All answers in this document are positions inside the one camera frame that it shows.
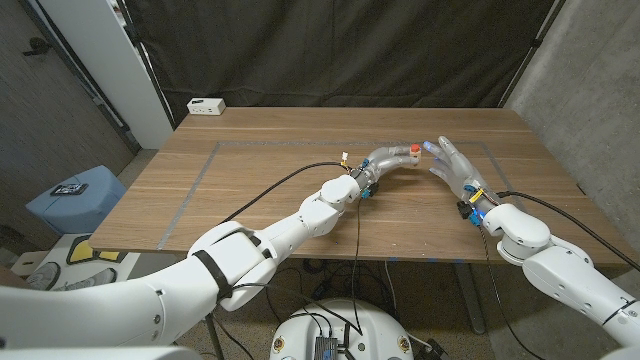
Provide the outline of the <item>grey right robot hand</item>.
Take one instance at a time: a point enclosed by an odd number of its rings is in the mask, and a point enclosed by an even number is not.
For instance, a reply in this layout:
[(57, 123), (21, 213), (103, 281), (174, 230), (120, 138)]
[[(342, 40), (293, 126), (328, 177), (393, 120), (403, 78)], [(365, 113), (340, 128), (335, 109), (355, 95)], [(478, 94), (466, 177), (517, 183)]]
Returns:
[(425, 141), (423, 147), (434, 157), (434, 165), (429, 171), (443, 180), (452, 193), (462, 201), (469, 201), (480, 189), (485, 191), (474, 206), (481, 212), (488, 212), (499, 202), (480, 172), (445, 136), (438, 138), (438, 145)]

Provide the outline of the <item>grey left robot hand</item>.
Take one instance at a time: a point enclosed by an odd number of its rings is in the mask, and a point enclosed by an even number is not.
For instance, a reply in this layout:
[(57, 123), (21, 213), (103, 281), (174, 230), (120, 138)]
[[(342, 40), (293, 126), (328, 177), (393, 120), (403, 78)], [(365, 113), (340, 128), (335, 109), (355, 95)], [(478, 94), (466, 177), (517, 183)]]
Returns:
[(363, 199), (375, 195), (380, 178), (387, 172), (402, 166), (416, 166), (421, 159), (421, 147), (418, 144), (381, 147), (371, 152), (360, 166), (351, 171)]

